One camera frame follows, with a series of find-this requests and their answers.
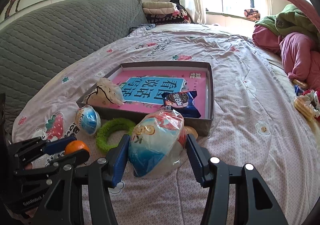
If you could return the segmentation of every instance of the beige round object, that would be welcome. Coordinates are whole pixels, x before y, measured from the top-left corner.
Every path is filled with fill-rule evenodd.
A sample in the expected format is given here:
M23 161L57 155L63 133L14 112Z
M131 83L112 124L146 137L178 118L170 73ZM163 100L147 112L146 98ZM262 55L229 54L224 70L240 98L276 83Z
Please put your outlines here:
M198 133L196 132L196 130L193 127L190 126L184 126L184 128L187 131L187 134L193 134L193 136L197 139L198 138Z

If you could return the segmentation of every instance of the egg-shaped toy in plastic wrapper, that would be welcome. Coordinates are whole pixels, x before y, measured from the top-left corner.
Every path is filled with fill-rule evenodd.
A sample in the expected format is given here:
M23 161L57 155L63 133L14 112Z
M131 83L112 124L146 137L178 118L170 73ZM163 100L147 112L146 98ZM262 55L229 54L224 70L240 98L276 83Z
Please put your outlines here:
M179 166L186 141L183 116L175 110L148 114L135 126L128 157L135 177L156 178Z
M99 114L90 105L85 105L76 113L75 124L89 135L94 135L101 127Z

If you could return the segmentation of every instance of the tangerine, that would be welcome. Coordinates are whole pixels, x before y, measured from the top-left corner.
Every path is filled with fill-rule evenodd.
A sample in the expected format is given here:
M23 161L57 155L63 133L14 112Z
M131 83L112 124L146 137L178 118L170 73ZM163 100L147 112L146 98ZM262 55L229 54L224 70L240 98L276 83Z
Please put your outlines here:
M67 155L67 154L71 154L71 153L76 152L81 149L85 149L90 153L90 149L86 145L86 143L84 143L81 140L74 140L66 146L66 148L64 149L64 152L65 152L65 155Z

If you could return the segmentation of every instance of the window sill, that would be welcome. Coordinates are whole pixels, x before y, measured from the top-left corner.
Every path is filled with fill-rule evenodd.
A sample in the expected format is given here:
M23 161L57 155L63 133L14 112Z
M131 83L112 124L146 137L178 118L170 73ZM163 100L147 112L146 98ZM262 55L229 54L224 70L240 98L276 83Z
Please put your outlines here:
M210 12L210 11L206 11L206 14L208 14L208 15L220 15L220 16L231 17L231 18L240 18L240 19L245 19L245 20L254 22L253 20L247 19L245 17L235 16L235 15L230 15L230 14L224 14L224 13L218 13L218 12Z

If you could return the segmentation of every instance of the headboard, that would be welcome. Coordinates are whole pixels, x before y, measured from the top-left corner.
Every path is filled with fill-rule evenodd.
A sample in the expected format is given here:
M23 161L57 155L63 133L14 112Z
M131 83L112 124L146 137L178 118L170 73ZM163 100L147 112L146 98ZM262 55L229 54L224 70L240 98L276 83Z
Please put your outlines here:
M0 30L0 91L6 132L26 103L57 73L148 23L141 0L65 0Z

